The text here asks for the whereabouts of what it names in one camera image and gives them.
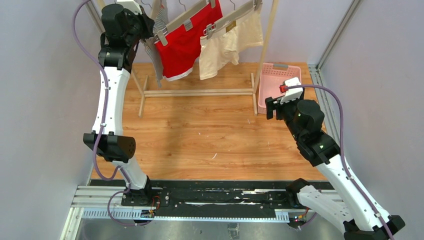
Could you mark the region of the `grey striped underwear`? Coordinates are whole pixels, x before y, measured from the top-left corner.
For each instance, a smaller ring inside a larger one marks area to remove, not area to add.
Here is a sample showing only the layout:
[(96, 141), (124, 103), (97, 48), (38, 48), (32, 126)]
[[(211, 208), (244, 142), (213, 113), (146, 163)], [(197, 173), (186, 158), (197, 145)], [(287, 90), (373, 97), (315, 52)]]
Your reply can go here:
[[(156, 17), (156, 19), (153, 19), (155, 22), (153, 27), (153, 34), (156, 34), (160, 29), (164, 28), (169, 23), (167, 1), (166, 0), (162, 0), (162, 1), (166, 2), (166, 6), (159, 11), (159, 14)], [(164, 78), (163, 76), (164, 67), (162, 64), (160, 53), (157, 47), (155, 46), (153, 37), (146, 39), (143, 42), (143, 45), (144, 45), (145, 52), (147, 53), (147, 55), (150, 57), (152, 61), (152, 64), (155, 70), (157, 86), (161, 88), (162, 87), (161, 81)]]

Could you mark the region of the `beige clip hanger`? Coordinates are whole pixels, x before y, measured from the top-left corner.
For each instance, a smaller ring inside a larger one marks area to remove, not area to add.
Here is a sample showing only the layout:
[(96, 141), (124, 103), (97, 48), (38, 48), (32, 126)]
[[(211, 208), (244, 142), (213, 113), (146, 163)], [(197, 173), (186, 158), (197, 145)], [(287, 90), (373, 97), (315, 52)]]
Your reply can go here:
[(164, 9), (166, 6), (165, 0), (153, 0), (152, 3), (146, 2), (145, 0), (141, 0), (140, 3), (143, 6), (147, 6), (150, 8), (151, 11), (149, 17), (153, 20), (157, 18), (159, 11), (161, 9)]

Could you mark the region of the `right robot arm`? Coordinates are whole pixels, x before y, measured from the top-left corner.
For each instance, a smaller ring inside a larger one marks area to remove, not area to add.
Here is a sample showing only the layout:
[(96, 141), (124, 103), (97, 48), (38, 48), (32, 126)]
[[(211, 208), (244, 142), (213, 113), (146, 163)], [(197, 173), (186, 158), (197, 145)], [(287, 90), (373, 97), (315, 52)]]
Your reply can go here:
[(405, 227), (401, 216), (389, 214), (352, 172), (346, 172), (351, 168), (336, 141), (322, 130), (325, 114), (316, 101), (300, 98), (281, 103), (268, 97), (265, 105), (267, 119), (285, 122), (300, 154), (327, 178), (344, 203), (334, 202), (299, 178), (286, 187), (293, 205), (314, 210), (346, 240), (388, 240)]

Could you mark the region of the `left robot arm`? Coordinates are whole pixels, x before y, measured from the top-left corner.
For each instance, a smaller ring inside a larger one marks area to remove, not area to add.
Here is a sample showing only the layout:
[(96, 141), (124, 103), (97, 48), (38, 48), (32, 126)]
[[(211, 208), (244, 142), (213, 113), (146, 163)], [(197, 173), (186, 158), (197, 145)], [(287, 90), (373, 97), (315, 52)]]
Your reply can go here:
[(136, 140), (125, 136), (123, 108), (139, 43), (153, 35), (154, 20), (134, 0), (118, 0), (101, 10), (104, 32), (95, 64), (100, 67), (98, 110), (90, 133), (83, 142), (94, 153), (115, 166), (125, 179), (124, 206), (147, 206), (153, 201), (149, 177), (136, 157)]

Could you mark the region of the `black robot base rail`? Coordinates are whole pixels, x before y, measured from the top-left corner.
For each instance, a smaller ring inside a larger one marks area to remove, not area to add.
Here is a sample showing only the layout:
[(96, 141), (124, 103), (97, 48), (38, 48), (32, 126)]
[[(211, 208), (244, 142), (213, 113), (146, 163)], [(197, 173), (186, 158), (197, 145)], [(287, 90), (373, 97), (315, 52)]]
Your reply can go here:
[(314, 212), (294, 202), (289, 181), (152, 180), (151, 199), (125, 193), (123, 180), (91, 180), (110, 207), (105, 216), (154, 221), (304, 223)]

